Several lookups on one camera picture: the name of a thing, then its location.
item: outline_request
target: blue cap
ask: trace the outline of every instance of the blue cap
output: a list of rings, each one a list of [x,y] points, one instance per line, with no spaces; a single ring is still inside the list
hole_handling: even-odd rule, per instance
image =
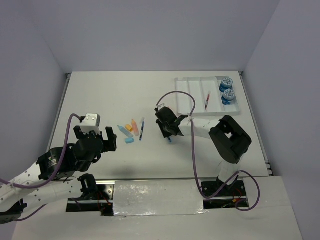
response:
[[[133,137],[128,137],[124,141],[126,144],[132,144],[135,141],[135,139]]]

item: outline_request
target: orange marker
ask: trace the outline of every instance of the orange marker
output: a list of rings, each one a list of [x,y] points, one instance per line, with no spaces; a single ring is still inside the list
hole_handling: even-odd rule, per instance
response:
[[[134,135],[139,136],[140,134],[139,134],[139,130],[138,130],[138,126],[137,126],[136,121],[132,119],[131,125],[133,128]]]

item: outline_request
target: blue marker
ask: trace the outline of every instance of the blue marker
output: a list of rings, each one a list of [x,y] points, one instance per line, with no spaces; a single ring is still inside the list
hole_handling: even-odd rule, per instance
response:
[[[144,128],[145,128],[145,118],[142,118],[142,126],[141,126],[141,131],[140,131],[140,141],[142,140],[142,134],[144,133]]]
[[[119,130],[126,135],[128,138],[133,138],[134,136],[127,130],[125,129],[123,126],[119,126],[118,125]]]

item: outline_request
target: marker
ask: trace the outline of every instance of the marker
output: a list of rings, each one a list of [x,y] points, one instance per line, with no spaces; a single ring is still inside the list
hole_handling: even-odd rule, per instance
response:
[[[142,134],[144,133],[144,128],[145,128],[145,118],[142,118],[142,126],[141,126],[141,131],[140,131],[140,141],[142,140]]]
[[[208,93],[208,96],[206,97],[206,101],[205,101],[205,110],[207,111],[207,107],[208,107],[208,103],[209,103],[209,99],[210,99],[210,94],[211,94],[211,91],[209,91]]]
[[[137,123],[135,120],[131,120],[131,125],[132,125],[132,128],[133,128],[133,132],[134,132],[134,135],[136,136],[139,136],[139,130],[138,130],[138,126],[137,126]]]
[[[126,135],[128,138],[133,138],[134,136],[129,132],[127,129],[125,129],[123,126],[118,125],[119,130]]]

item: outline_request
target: blue container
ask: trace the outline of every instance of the blue container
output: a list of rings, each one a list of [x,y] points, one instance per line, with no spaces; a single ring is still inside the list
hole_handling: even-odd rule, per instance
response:
[[[223,78],[219,87],[220,92],[223,93],[225,90],[230,89],[233,83],[234,81],[230,77]]]
[[[231,102],[233,101],[233,99],[235,99],[236,95],[235,92],[231,89],[227,89],[224,91],[223,95],[222,95],[222,103],[224,105],[230,105]]]

